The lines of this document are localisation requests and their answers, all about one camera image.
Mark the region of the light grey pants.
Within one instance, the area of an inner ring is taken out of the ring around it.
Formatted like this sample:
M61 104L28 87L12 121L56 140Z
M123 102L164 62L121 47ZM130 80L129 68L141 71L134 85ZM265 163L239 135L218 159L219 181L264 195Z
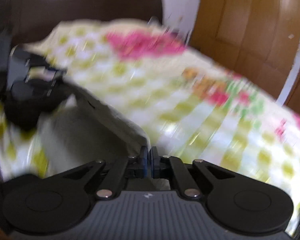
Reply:
M63 85L66 96L60 110L42 114L38 121L45 155L52 174L79 167L93 160L113 163L120 157L137 156L150 148L146 132L86 89Z

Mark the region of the dark brown headboard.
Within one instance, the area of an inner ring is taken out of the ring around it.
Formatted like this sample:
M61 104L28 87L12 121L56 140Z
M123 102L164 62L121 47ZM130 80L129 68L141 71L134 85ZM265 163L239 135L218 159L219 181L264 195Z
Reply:
M7 30L12 44L44 39L63 21L112 21L133 18L161 23L162 0L0 0L0 33Z

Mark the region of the checkered floral bed quilt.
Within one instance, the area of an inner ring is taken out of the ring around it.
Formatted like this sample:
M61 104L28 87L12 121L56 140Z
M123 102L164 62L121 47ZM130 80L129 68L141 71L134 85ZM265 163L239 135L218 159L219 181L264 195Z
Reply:
M160 153L196 158L286 191L300 222L300 118L247 79L192 49L167 50L143 22L63 22L26 48L68 69L116 114L139 125Z

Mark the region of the brown wooden wardrobe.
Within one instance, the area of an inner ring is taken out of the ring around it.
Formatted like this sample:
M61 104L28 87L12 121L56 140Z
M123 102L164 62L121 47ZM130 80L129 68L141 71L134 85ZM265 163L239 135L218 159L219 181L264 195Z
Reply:
M278 99L300 46L300 0L200 0L190 44Z

